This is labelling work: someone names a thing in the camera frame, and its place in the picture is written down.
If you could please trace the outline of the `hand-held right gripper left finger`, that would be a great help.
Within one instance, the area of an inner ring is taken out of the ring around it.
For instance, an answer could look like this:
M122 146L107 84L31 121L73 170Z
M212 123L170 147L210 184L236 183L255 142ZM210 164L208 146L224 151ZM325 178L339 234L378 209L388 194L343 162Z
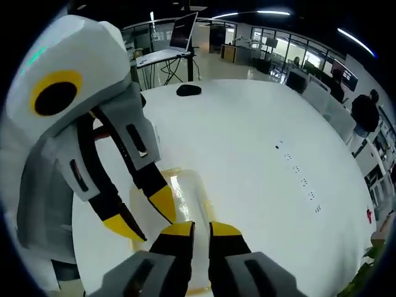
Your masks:
M149 251L137 251L105 273L90 296L185 296L192 275L195 223L163 229Z

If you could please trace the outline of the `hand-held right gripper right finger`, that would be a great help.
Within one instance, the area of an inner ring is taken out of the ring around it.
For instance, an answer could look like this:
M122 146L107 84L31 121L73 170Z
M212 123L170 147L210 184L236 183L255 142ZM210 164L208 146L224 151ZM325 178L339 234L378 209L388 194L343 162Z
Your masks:
M252 252L237 228L215 221L209 226L214 296L304 296L296 278L263 252Z

